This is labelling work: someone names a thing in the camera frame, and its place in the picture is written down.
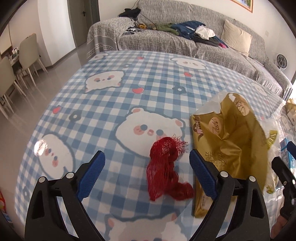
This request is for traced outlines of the person right hand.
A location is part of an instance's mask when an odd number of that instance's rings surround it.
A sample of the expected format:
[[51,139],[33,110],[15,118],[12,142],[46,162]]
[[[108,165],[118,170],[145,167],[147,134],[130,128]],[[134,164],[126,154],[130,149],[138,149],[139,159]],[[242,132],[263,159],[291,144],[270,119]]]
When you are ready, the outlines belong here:
[[276,220],[276,223],[273,225],[271,229],[270,237],[274,239],[286,224],[287,224],[287,220],[283,216],[279,215]]

